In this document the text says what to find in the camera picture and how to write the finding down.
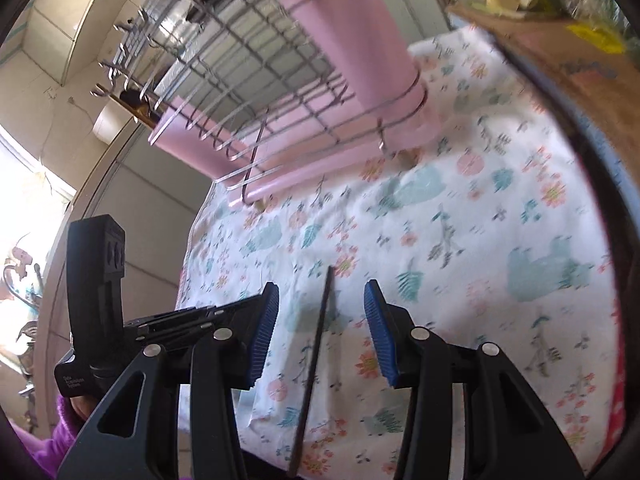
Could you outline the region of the left hand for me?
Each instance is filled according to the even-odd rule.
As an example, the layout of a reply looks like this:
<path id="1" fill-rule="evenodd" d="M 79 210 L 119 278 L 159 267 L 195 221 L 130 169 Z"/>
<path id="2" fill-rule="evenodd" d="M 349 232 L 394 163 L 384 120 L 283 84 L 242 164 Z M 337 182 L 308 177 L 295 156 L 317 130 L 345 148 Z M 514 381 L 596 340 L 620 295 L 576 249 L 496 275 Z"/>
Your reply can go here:
<path id="1" fill-rule="evenodd" d="M 70 405 L 73 407 L 74 412 L 84 422 L 89 419 L 98 403 L 99 400 L 94 396 L 74 396 L 70 399 Z"/>

